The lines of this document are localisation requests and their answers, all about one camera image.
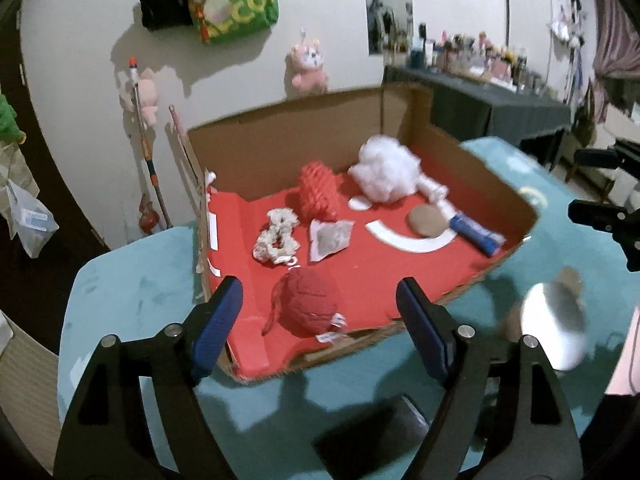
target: screw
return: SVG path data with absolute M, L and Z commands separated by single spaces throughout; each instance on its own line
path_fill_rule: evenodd
M 109 334 L 100 339 L 100 345 L 103 348 L 110 348 L 116 344 L 117 340 L 118 338 L 116 336 L 114 336 L 113 334 Z
M 179 323 L 171 323 L 164 327 L 164 335 L 167 337 L 176 337 L 182 333 L 182 325 Z
M 476 335 L 476 329 L 469 325 L 460 325 L 458 327 L 458 333 L 466 339 L 471 339 Z
M 529 348 L 535 348 L 536 346 L 538 346 L 538 340 L 532 335 L 527 334 L 522 338 L 522 340 L 524 341 L 524 344 Z

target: black desk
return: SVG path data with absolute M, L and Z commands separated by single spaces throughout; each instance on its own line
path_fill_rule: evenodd
M 460 141 L 495 136 L 519 147 L 525 139 L 571 128 L 570 108 L 546 96 L 427 70 L 385 68 L 384 82 L 405 81 L 433 89 L 431 122 Z

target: red yarn ball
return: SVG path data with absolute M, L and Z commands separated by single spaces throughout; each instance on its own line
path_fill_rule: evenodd
M 310 162 L 300 170 L 300 207 L 302 218 L 335 222 L 340 209 L 340 197 L 335 176 L 322 162 Z
M 262 330 L 265 335 L 283 313 L 313 335 L 329 332 L 338 312 L 335 293 L 322 277 L 308 267 L 291 269 L 274 289 L 274 310 Z

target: smartphone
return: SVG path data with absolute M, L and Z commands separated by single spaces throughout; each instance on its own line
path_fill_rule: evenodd
M 420 446 L 429 425 L 400 395 L 327 431 L 314 449 L 334 480 L 358 480 Z

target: curtain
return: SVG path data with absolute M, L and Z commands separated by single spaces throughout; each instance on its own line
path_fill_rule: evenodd
M 598 47 L 593 61 L 594 120 L 606 118 L 604 78 L 640 79 L 640 35 L 618 0 L 595 0 Z

